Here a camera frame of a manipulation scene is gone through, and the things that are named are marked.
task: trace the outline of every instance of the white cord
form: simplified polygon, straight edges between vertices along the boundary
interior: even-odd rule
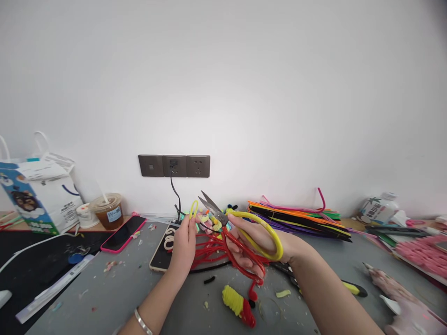
[[[13,254],[13,256],[12,256],[12,257],[11,257],[5,264],[3,264],[3,266],[0,268],[0,273],[3,271],[4,268],[6,268],[6,266],[7,266],[9,263],[12,262],[12,260],[13,260],[14,258],[16,258],[18,255],[20,255],[20,254],[21,254],[22,252],[24,252],[25,250],[28,250],[28,249],[30,249],[30,248],[32,248],[32,247],[35,247],[36,245],[39,245],[39,244],[48,242],[49,240],[52,240],[52,239],[55,239],[55,238],[57,238],[57,237],[61,237],[61,236],[64,236],[64,235],[71,236],[71,237],[76,237],[76,236],[78,235],[78,229],[79,229],[79,225],[76,226],[75,235],[73,235],[73,234],[69,234],[69,233],[64,233],[64,234],[56,235],[56,236],[50,237],[49,239],[46,239],[46,240],[37,242],[37,243],[35,243],[35,244],[33,244],[33,245],[30,245],[29,247],[26,247],[26,248],[24,248],[24,249],[22,249],[22,250],[17,251],[16,253]]]
[[[41,147],[41,144],[39,143],[39,141],[37,140],[37,134],[39,134],[40,136],[42,136],[42,138],[43,138],[43,140],[45,141],[45,143],[47,144],[47,151],[49,150],[49,148],[50,148],[50,144],[48,143],[48,138],[47,138],[47,136],[43,133],[43,132],[41,132],[41,131],[35,131],[34,132],[34,140],[36,141],[36,144],[37,144],[37,147],[39,148],[39,154],[41,155],[41,156],[43,156],[43,154],[45,153],[45,151],[43,151],[42,150],[42,147]]]
[[[8,161],[8,162],[10,162],[11,161],[11,156],[9,155],[9,149],[8,149],[8,146],[6,145],[6,141],[5,141],[5,139],[3,138],[3,136],[1,136],[0,135],[0,141],[3,143],[3,147],[4,147],[4,149],[5,149],[5,153],[6,153],[6,160]]]

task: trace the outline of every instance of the pink pipe cleaner bundle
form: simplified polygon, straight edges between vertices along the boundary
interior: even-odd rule
[[[424,270],[447,279],[447,254],[435,247],[446,241],[444,235],[424,237],[399,243],[396,252]]]

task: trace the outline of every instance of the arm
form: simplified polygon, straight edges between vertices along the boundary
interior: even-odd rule
[[[154,289],[138,307],[138,313],[154,335],[158,335],[178,291],[186,280],[196,254],[196,223],[185,217],[174,238],[169,268]],[[132,315],[120,335],[145,335],[146,332]]]
[[[383,334],[315,249],[296,251],[289,264],[322,334]]]
[[[231,214],[228,218],[237,228],[245,230],[264,249],[275,252],[273,240],[262,226],[249,223]],[[251,247],[237,229],[231,230],[231,233]],[[282,231],[276,231],[276,233],[284,248],[281,262],[290,264],[322,334],[383,334],[314,248],[292,234]],[[239,264],[258,273],[256,265],[245,258],[235,244],[229,241],[228,247]]]

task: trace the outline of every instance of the hand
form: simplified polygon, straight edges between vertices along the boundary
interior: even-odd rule
[[[186,276],[191,270],[192,262],[196,255],[196,221],[185,215],[180,228],[174,235],[174,248],[172,249],[169,269],[177,276]]]
[[[276,246],[271,238],[270,234],[262,227],[260,224],[248,222],[242,218],[235,217],[232,214],[228,214],[228,219],[235,226],[234,229],[230,231],[234,237],[239,239],[242,243],[248,246],[250,249],[255,250],[250,242],[245,238],[245,236],[240,233],[239,228],[244,230],[251,238],[264,250],[268,253],[274,255],[276,252]],[[283,263],[293,263],[296,258],[309,250],[314,250],[309,244],[304,242],[297,236],[292,234],[275,230],[278,234],[279,239],[283,245],[284,253],[283,257],[280,259],[280,262]],[[238,264],[246,268],[258,276],[262,278],[262,271],[258,265],[253,264],[253,262],[248,258],[242,250],[229,239],[227,239],[228,249],[233,253],[234,258],[238,262]]]

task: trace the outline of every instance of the bag handle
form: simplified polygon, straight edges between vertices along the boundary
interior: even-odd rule
[[[42,150],[42,146],[41,146],[41,144],[39,143],[39,141],[38,141],[38,135],[40,135],[42,138],[43,138],[43,142],[45,142],[45,144],[46,144],[46,150],[44,151],[44,150]],[[39,151],[40,151],[40,155],[42,156],[44,153],[46,153],[47,151],[48,151],[48,149],[50,148],[50,145],[49,145],[49,143],[48,143],[48,138],[47,138],[47,136],[43,133],[43,132],[41,132],[41,131],[39,131],[39,130],[36,130],[35,132],[34,132],[34,140],[36,141],[36,144],[37,144],[37,147],[39,148]]]
[[[0,141],[3,144],[3,149],[5,150],[5,153],[6,153],[6,161],[10,162],[11,161],[11,156],[9,155],[9,149],[8,149],[8,146],[6,145],[6,141],[5,141],[5,139],[3,138],[2,135],[0,135]]]

